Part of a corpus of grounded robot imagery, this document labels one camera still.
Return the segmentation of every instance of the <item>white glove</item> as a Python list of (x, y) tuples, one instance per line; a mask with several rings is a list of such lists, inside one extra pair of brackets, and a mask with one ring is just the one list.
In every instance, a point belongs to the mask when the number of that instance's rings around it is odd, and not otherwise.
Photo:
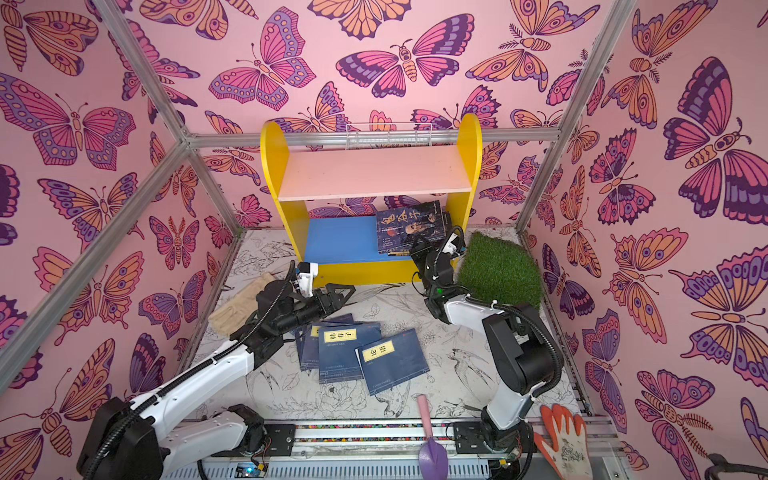
[(584, 420), (561, 405), (541, 407), (541, 417), (552, 438), (549, 446), (534, 433), (534, 442), (542, 455), (563, 480), (592, 479), (592, 465), (587, 452), (587, 426)]

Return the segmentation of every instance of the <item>pink shelf board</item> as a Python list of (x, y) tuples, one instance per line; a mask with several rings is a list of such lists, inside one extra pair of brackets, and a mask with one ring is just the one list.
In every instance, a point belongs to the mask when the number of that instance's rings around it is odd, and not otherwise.
[(469, 192), (458, 148), (374, 148), (291, 153), (281, 202)]

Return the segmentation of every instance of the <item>book cover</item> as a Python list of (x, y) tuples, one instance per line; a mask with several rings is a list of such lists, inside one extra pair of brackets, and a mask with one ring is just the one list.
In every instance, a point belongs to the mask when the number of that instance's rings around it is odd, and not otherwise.
[(415, 329), (361, 346), (356, 354), (371, 396), (429, 371)]
[(319, 330), (322, 326), (352, 325), (355, 321), (351, 313), (335, 316), (331, 319), (325, 319), (322, 322), (313, 322), (302, 328), (301, 345), (296, 344), (299, 350), (299, 369), (313, 370), (320, 367), (319, 362)]
[(429, 241), (445, 238), (445, 218), (437, 200), (376, 212), (379, 253), (407, 251), (419, 237)]
[(320, 383), (362, 378), (355, 349), (382, 338), (378, 323), (321, 326), (319, 329)]

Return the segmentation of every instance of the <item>green grass patch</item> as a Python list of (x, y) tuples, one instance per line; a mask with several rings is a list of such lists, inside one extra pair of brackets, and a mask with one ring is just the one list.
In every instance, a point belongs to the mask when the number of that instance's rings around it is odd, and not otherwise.
[(479, 300), (508, 305), (530, 303), (538, 308), (544, 293), (536, 262), (523, 247), (482, 233), (469, 241), (458, 282)]

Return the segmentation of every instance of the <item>electrical wire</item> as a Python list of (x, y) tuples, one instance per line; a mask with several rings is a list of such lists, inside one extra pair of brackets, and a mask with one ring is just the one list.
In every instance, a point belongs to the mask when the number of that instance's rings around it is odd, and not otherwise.
[[(290, 285), (292, 276), (296, 276), (296, 262), (294, 260), (291, 260), (290, 266), (288, 268), (288, 273), (286, 273), (286, 276), (283, 279), (283, 285), (280, 288), (280, 292), (275, 297), (275, 300), (273, 300), (272, 304), (269, 306), (269, 308), (266, 309), (266, 312), (263, 315), (259, 315), (259, 319), (257, 323), (245, 336), (243, 336), (240, 340), (238, 340), (234, 345), (225, 349), (221, 353), (216, 354), (212, 359), (208, 359), (201, 363), (198, 363), (193, 368), (187, 370), (185, 373), (178, 376), (171, 383), (166, 385), (164, 388), (160, 389), (157, 393), (152, 395), (150, 398), (144, 400), (144, 402), (142, 402), (138, 407), (131, 410), (131, 412), (128, 413), (128, 415), (126, 415), (121, 421), (116, 423), (112, 427), (112, 430), (107, 434), (107, 437), (101, 443), (98, 450), (96, 451), (96, 455), (94, 455), (94, 458), (91, 460), (91, 463), (88, 466), (88, 470), (85, 472), (85, 475), (83, 475), (83, 480), (93, 480), (94, 476), (96, 475), (96, 471), (99, 468), (99, 465), (101, 465), (104, 459), (107, 458), (107, 455), (110, 454), (112, 449), (117, 445), (120, 439), (122, 439), (126, 430), (128, 430), (140, 418), (139, 415), (144, 410), (154, 405), (159, 399), (162, 399), (163, 397), (165, 397), (171, 390), (175, 389), (182, 383), (186, 382), (192, 376), (195, 376), (203, 369), (206, 369), (208, 366), (214, 365), (223, 357), (229, 355), (236, 349), (240, 348), (240, 346), (243, 345), (243, 343), (245, 343), (245, 341), (257, 331), (259, 326), (261, 326), (261, 323), (264, 321), (264, 319), (266, 319), (266, 317), (272, 311), (272, 308), (275, 307), (278, 300), (283, 295), (283, 292), (285, 292), (285, 289), (288, 287), (288, 285)], [(248, 317), (248, 320), (246, 320), (246, 324), (248, 324), (248, 322), (253, 320), (253, 318), (257, 314), (258, 314), (257, 311), (251, 313), (250, 316)]]

